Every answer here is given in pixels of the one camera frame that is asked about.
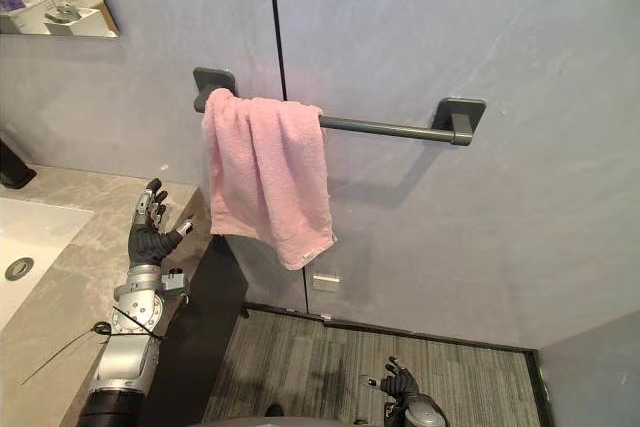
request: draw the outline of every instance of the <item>towel bar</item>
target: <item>towel bar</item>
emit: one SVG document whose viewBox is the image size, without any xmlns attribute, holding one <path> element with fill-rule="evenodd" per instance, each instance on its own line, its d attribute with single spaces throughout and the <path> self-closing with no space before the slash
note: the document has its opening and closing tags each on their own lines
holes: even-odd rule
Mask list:
<svg viewBox="0 0 640 427">
<path fill-rule="evenodd" d="M 193 102 L 196 112 L 203 113 L 211 92 L 225 88 L 237 95 L 236 80 L 226 70 L 197 67 L 193 71 L 200 94 Z M 351 130 L 368 134 L 391 135 L 411 139 L 435 140 L 453 145 L 469 145 L 473 133 L 480 122 L 486 104 L 483 100 L 445 98 L 438 103 L 438 109 L 430 129 L 408 125 L 384 124 L 366 120 L 342 119 L 339 117 L 319 117 L 320 126 L 327 129 Z"/>
</svg>

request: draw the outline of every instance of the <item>gray carpet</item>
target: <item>gray carpet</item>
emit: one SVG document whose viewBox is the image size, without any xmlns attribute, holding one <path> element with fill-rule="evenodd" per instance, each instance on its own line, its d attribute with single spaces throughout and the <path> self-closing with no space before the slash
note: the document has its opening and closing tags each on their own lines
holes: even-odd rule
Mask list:
<svg viewBox="0 0 640 427">
<path fill-rule="evenodd" d="M 455 427 L 539 427 L 523 354 L 325 328 L 312 320 L 250 311 L 238 319 L 203 420 L 287 415 L 382 425 L 381 392 L 360 374 L 386 375 L 400 358 Z"/>
</svg>

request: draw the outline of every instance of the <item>pink towel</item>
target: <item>pink towel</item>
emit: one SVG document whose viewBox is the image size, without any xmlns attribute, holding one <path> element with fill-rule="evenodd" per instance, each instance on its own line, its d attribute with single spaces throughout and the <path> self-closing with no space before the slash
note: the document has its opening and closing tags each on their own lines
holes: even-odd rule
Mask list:
<svg viewBox="0 0 640 427">
<path fill-rule="evenodd" d="M 211 233 L 266 242 L 289 270 L 334 244 L 320 114 L 298 102 L 211 93 L 202 120 Z"/>
</svg>

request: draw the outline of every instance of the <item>marble countertop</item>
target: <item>marble countertop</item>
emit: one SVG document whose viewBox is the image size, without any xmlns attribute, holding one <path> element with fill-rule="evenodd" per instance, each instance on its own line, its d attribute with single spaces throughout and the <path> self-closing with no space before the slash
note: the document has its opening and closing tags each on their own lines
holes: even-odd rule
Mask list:
<svg viewBox="0 0 640 427">
<path fill-rule="evenodd" d="M 0 197 L 86 209 L 94 215 L 0 332 L 0 424 L 75 425 L 105 337 L 85 335 L 21 383 L 69 340 L 99 320 L 110 321 L 113 289 L 124 283 L 129 265 L 133 208 L 148 179 L 32 168 L 38 175 L 26 187 L 1 187 Z M 163 188 L 169 192 L 164 228 L 195 215 L 197 232 L 165 264 L 192 274 L 210 238 L 207 209 L 195 186 L 165 183 Z"/>
</svg>

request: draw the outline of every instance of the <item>robotic arm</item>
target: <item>robotic arm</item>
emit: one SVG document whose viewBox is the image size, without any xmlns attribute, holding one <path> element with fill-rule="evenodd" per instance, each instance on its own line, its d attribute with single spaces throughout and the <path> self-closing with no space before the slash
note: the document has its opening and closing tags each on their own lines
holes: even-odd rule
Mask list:
<svg viewBox="0 0 640 427">
<path fill-rule="evenodd" d="M 187 220 L 166 234 L 158 225 L 167 192 L 152 180 L 140 196 L 129 232 L 130 266 L 125 284 L 114 291 L 107 346 L 96 369 L 78 426 L 135 426 L 158 364 L 160 342 L 171 320 L 164 312 L 175 296 L 188 300 L 189 285 L 181 269 L 162 275 L 160 264 L 192 229 Z"/>
<path fill-rule="evenodd" d="M 420 393 L 420 387 L 409 369 L 395 357 L 389 357 L 385 368 L 391 372 L 382 380 L 361 375 L 360 383 L 379 389 L 393 397 L 385 404 L 385 427 L 449 427 L 449 421 L 433 398 Z"/>
</svg>

